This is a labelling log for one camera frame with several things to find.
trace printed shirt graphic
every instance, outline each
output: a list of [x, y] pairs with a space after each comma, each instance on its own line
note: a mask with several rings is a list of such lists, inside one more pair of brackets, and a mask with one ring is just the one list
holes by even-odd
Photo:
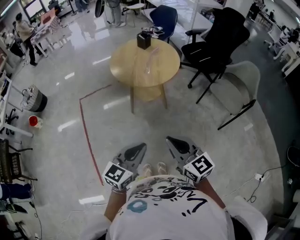
[[176, 177], [147, 179], [129, 193], [109, 228], [110, 239], [228, 239], [225, 212], [209, 196]]

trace gray chair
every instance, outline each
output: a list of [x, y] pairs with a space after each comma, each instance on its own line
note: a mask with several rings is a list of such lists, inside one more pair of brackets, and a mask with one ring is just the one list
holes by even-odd
[[210, 91], [234, 115], [218, 130], [231, 123], [253, 107], [256, 102], [260, 72], [256, 65], [249, 61], [228, 65], [222, 76], [210, 86]]

